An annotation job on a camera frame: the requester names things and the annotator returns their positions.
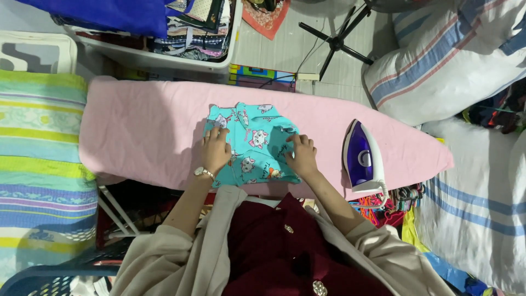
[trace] purple iron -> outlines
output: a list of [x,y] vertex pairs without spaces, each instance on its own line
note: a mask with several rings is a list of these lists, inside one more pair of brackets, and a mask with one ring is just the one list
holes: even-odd
[[383,180],[383,162],[375,138],[358,120],[354,120],[343,144],[343,166],[351,180],[353,192],[383,193],[382,204],[353,205],[366,209],[383,208],[389,193]]

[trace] blue basket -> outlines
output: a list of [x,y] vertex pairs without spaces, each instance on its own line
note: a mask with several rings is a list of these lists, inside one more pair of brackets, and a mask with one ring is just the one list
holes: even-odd
[[124,239],[99,252],[85,252],[59,265],[27,268],[7,280],[0,296],[69,296],[69,284],[77,275],[116,276],[118,266],[93,265],[101,260],[122,260],[132,239]]

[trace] cartoon cat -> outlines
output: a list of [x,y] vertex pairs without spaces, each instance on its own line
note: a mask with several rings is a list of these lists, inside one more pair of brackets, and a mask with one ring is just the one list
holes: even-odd
[[265,113],[268,110],[272,109],[272,105],[259,105],[258,110],[261,110],[261,113]]
[[263,130],[252,131],[252,140],[248,141],[248,144],[252,147],[257,146],[258,148],[263,149],[263,144],[268,145],[267,140],[265,140],[267,136],[268,133]]
[[243,114],[241,114],[241,111],[238,111],[237,115],[238,115],[238,117],[242,117],[243,118],[243,123],[245,125],[248,125],[248,115],[247,115],[247,111],[245,109],[243,109]]
[[245,157],[243,161],[241,161],[241,171],[244,173],[251,173],[252,169],[255,168],[254,162],[255,160],[250,157]]
[[227,127],[228,122],[230,121],[230,117],[232,117],[232,115],[225,118],[223,115],[219,114],[216,118],[214,126],[222,127],[223,129],[225,129]]
[[275,170],[275,169],[270,167],[268,169],[267,179],[270,179],[270,178],[281,178],[281,175],[282,175],[282,172],[280,172],[278,170]]
[[232,157],[230,158],[230,160],[228,161],[228,165],[232,166],[232,163],[234,161],[236,161],[237,157],[239,156],[239,154],[236,153],[236,150],[232,150]]

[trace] sleeve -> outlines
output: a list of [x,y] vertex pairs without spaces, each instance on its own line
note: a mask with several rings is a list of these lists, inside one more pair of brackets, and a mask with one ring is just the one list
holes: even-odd
[[124,257],[110,295],[175,294],[192,244],[188,234],[166,225],[154,234],[138,236]]
[[377,229],[365,221],[351,230],[347,240],[376,266],[390,275],[395,283],[411,282],[407,295],[454,296],[435,272],[428,259],[413,245],[393,235],[386,225]]

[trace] pink ironing board cover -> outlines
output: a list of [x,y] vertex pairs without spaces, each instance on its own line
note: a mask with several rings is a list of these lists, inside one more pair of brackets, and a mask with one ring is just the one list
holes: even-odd
[[[272,104],[314,139],[318,169],[347,199],[352,193],[341,152],[353,119],[375,137],[389,189],[426,181],[453,167],[449,150],[433,137],[355,102],[335,98],[197,82],[117,81],[95,78],[80,127],[82,163],[102,184],[125,178],[184,190],[200,166],[199,145],[212,105]],[[302,183],[247,184],[248,194],[314,198]]]

